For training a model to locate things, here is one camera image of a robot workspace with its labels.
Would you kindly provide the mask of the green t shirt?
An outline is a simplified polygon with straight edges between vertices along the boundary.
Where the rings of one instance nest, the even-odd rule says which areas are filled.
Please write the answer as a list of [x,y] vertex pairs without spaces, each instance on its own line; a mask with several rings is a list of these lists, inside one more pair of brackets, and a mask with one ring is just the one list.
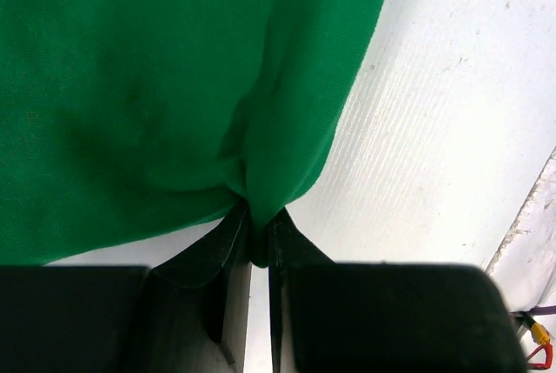
[[1,261],[223,217],[321,174],[384,0],[1,0]]

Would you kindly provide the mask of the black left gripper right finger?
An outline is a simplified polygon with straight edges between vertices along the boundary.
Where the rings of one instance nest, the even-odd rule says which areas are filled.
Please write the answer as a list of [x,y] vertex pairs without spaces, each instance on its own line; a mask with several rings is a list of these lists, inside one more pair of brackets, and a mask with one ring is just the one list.
[[286,211],[267,227],[276,372],[522,372],[501,295],[461,264],[336,263]]

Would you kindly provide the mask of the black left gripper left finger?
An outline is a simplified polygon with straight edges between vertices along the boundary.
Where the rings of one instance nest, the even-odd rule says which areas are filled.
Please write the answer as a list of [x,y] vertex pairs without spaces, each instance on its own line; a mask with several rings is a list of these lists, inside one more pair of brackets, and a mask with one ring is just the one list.
[[249,228],[238,203],[154,268],[3,266],[2,371],[242,371]]

